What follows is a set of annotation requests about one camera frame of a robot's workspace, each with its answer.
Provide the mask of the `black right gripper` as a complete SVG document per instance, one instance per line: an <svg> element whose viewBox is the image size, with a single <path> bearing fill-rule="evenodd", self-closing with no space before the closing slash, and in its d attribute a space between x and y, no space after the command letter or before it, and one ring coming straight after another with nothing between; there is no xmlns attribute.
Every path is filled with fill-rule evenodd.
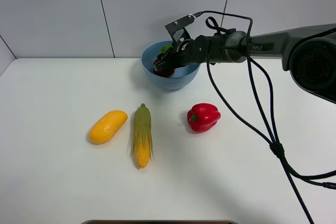
<svg viewBox="0 0 336 224"><path fill-rule="evenodd" d="M201 35L186 44L184 50L176 53L172 49L162 52L154 62L154 71L171 71L173 68L204 63L209 53L209 45L209 38Z"/></svg>

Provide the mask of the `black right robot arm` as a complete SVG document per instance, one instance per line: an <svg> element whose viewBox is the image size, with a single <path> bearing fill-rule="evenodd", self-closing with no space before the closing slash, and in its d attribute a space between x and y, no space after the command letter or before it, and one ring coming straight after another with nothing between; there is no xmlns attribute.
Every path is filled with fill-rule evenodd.
<svg viewBox="0 0 336 224"><path fill-rule="evenodd" d="M335 24L307 26L248 37L243 31L174 42L154 62L156 71L192 64L241 63L252 57L280 58L303 90L335 103Z"/></svg>

